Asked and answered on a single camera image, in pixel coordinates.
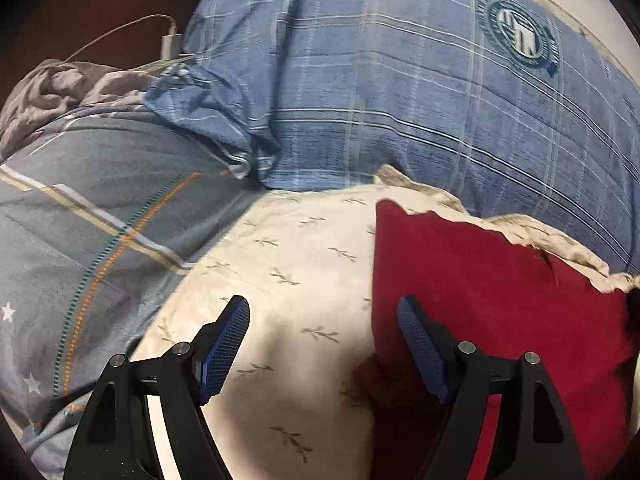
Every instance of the logo emblem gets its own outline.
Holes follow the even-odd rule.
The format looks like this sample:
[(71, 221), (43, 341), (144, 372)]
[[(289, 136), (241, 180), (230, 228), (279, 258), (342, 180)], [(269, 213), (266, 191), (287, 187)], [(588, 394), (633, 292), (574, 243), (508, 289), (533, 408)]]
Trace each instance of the logo emblem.
[(484, 34), (498, 51), (528, 68), (558, 70), (558, 46), (548, 27), (513, 0), (479, 0), (478, 17)]

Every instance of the orange stripe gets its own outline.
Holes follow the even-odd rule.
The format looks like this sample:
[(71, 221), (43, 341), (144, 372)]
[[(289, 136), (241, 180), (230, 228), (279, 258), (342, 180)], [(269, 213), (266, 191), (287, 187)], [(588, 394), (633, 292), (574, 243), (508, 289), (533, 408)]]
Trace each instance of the orange stripe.
[[(184, 186), (186, 186), (191, 180), (195, 177), (199, 176), (200, 173), (191, 173), (190, 176), (185, 178), (180, 184), (177, 184), (160, 202), (158, 202), (155, 206), (153, 206), (149, 211), (145, 213), (145, 215), (133, 225), (134, 231), (142, 231), (149, 223), (149, 221), (156, 215), (169, 200), (171, 200)], [(76, 347), (78, 346), (78, 340), (80, 337), (80, 333), (82, 332), (82, 322), (84, 321), (84, 316), (86, 314), (89, 306), (94, 302), (94, 298), (100, 289), (100, 284), (102, 280), (107, 275), (107, 273), (111, 270), (120, 257), (120, 255), (124, 252), (124, 249), (127, 247), (127, 244), (133, 240), (133, 237), (129, 234), (125, 234), (116, 249), (111, 253), (111, 255), (104, 261), (104, 263), (98, 268), (95, 276), (91, 280), (89, 288), (82, 298), (82, 304), (78, 309), (78, 317), (76, 317), (76, 323), (73, 328), (73, 332), (71, 334), (71, 339), (69, 343), (69, 349), (66, 352), (65, 358), (65, 368), (64, 368), (64, 377), (63, 377), (63, 395), (68, 395), (70, 393), (70, 382), (71, 382), (71, 368), (73, 365), (74, 353), (76, 352)]]
[(11, 400), (17, 400), (14, 396), (12, 396), (12, 394), (4, 390), (0, 390), (0, 395), (4, 395), (5, 397), (8, 397)]

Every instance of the white star print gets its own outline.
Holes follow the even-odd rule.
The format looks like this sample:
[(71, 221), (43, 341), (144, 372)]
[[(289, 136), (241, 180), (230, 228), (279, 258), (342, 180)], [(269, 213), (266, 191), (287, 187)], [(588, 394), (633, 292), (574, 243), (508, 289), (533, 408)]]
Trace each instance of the white star print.
[(36, 381), (36, 379), (33, 378), (33, 374), (29, 374), (28, 378), (23, 378), (22, 380), (27, 383), (29, 393), (36, 392), (38, 395), (42, 395), (40, 393), (40, 383), (42, 381)]
[(15, 310), (11, 308), (11, 302), (7, 301), (6, 306), (2, 307), (2, 321), (14, 322)]

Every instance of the black clamp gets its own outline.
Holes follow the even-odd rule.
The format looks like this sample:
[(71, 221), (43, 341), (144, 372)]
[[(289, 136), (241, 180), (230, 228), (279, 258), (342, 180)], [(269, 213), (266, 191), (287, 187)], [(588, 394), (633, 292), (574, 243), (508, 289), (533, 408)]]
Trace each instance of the black clamp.
[(146, 396), (159, 396), (167, 435), (182, 480), (231, 480), (200, 406), (222, 389), (249, 327), (249, 304), (228, 302), (218, 320), (191, 343), (161, 357), (109, 360), (78, 425), (65, 480), (162, 480)]
[(485, 355), (469, 341), (458, 342), (413, 296), (400, 301), (398, 323), (424, 386), (450, 405), (418, 480), (466, 480), (494, 394), (502, 398), (486, 480), (586, 478), (568, 415), (537, 354)]

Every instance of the charger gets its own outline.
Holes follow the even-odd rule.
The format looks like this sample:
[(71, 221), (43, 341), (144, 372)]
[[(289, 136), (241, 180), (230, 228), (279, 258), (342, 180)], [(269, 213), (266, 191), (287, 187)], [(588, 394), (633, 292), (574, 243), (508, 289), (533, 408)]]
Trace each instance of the charger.
[(98, 43), (98, 41), (103, 40), (107, 36), (110, 36), (114, 32), (122, 30), (123, 28), (129, 27), (136, 23), (142, 22), (143, 20), (148, 20), (149, 18), (165, 18), (169, 20), (169, 23), (170, 23), (169, 33), (166, 36), (162, 37), (162, 43), (160, 47), (160, 59), (162, 61), (168, 61), (180, 56), (180, 44), (182, 43), (182, 35), (178, 34), (178, 26), (175, 23), (174, 18), (167, 14), (150, 14), (148, 16), (143, 16), (142, 18), (133, 20), (132, 22), (125, 23), (124, 25), (121, 25), (119, 27), (112, 28), (109, 32), (105, 32), (103, 35), (99, 36), (98, 38), (95, 38), (95, 40), (90, 41), (85, 46), (76, 50), (71, 56), (67, 57), (63, 62), (68, 63), (73, 58), (75, 58), (78, 54), (80, 54), (82, 51), (94, 45), (95, 43)]
[(168, 61), (180, 56), (180, 46), (182, 44), (182, 35), (178, 34), (178, 29), (173, 25), (169, 28), (169, 33), (162, 37), (160, 47), (160, 59)]

